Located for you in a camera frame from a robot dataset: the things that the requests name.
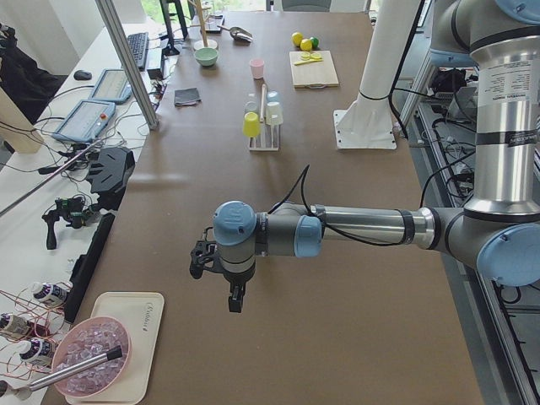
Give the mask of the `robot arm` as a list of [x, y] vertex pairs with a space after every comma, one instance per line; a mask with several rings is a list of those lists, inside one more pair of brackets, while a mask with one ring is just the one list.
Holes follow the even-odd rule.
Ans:
[[532, 175], [539, 116], [539, 4], [438, 1], [431, 50], [438, 65], [478, 67], [473, 189], [459, 208], [345, 208], [293, 204], [268, 212], [221, 204], [207, 253], [190, 271], [229, 282], [229, 310], [240, 311], [259, 256], [314, 257], [324, 239], [370, 246], [414, 244], [444, 252], [499, 284], [539, 278], [539, 206]]

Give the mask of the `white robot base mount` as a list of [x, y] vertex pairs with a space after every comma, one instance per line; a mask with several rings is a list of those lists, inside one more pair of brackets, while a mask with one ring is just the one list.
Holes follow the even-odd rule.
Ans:
[[375, 22], [357, 99], [346, 110], [335, 110], [339, 149], [395, 149], [390, 101], [399, 78], [406, 46], [414, 37], [424, 3], [384, 1]]

